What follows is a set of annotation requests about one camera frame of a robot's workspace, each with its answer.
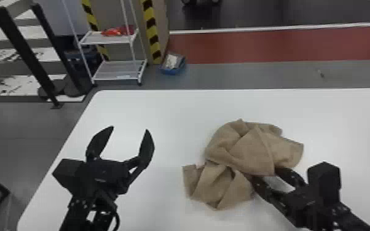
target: red object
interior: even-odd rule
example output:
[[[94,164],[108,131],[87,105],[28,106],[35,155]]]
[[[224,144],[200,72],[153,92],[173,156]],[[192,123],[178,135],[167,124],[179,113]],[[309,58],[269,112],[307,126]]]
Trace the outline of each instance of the red object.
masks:
[[[104,36],[124,36],[124,35],[131,35],[135,33],[135,27],[133,25],[128,25],[128,29],[126,26],[120,26],[117,28],[110,28],[105,31],[101,32]]]

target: white metal shelf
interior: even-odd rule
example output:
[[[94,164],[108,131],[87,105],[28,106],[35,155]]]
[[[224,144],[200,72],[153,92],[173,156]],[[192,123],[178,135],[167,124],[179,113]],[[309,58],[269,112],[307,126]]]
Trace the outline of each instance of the white metal shelf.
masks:
[[[80,40],[80,45],[95,45],[95,44],[129,44],[133,43],[138,35],[138,29],[132,35],[125,36],[104,36],[101,31],[88,31]]]
[[[93,80],[138,80],[141,82],[148,60],[103,61]]]
[[[133,43],[136,37],[139,37],[142,54],[143,57],[146,57],[146,51],[143,45],[143,40],[141,37],[141,31],[139,30],[138,20],[136,19],[135,8],[132,4],[132,0],[119,0],[120,1],[120,9],[124,16],[124,27],[129,27],[128,17],[126,14],[125,2],[129,3],[130,10],[129,12],[132,13],[133,21],[135,22],[135,32],[132,35],[126,36],[104,36],[101,34],[100,31],[92,31],[90,30],[90,24],[86,21],[86,25],[88,27],[88,32],[85,36],[79,40],[75,27],[73,25],[72,18],[69,13],[68,6],[66,4],[66,0],[61,0],[63,7],[65,8],[65,12],[70,24],[70,28],[72,29],[73,37],[76,41],[77,48],[81,53],[83,63],[85,64],[85,69],[87,74],[89,75],[92,83],[95,83],[95,80],[137,80],[138,85],[142,84],[142,75],[145,67],[148,63],[148,60],[137,60],[136,54],[134,51]],[[90,70],[89,65],[87,64],[87,59],[85,57],[85,53],[83,50],[83,45],[111,45],[111,44],[129,44],[130,53],[132,55],[132,60],[130,61],[106,61],[103,54],[102,56],[102,63],[99,65],[96,73],[93,74]]]

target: crumpled cloth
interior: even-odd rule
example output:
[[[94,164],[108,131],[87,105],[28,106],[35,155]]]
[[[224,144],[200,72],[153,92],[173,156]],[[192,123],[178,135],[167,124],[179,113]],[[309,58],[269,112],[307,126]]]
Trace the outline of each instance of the crumpled cloth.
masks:
[[[281,136],[271,124],[229,122],[219,128],[205,149],[204,166],[183,167],[186,193],[213,209],[250,200],[250,175],[273,176],[275,167],[295,167],[304,145]]]

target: white table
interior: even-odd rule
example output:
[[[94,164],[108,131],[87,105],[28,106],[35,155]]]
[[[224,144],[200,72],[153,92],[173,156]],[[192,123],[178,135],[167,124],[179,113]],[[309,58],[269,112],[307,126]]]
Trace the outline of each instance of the white table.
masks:
[[[50,167],[18,223],[18,231],[58,230],[70,193],[52,176],[63,158],[84,159],[92,136],[113,125],[104,159],[138,152],[145,128],[154,158],[116,202],[128,231],[296,230],[259,197],[227,211],[212,211],[185,197],[181,166],[200,163],[222,124],[243,118],[275,124],[305,144],[296,167],[303,177],[322,161],[341,168],[342,201],[370,224],[370,89],[170,90],[98,92]]]

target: black cable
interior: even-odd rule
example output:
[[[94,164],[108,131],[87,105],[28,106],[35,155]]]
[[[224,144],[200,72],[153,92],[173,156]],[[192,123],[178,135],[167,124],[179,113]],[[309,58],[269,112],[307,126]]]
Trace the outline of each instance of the black cable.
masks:
[[[115,221],[116,221],[116,225],[113,228],[113,231],[116,231],[117,229],[119,229],[119,226],[120,226],[120,218],[119,218],[118,213],[115,214]]]

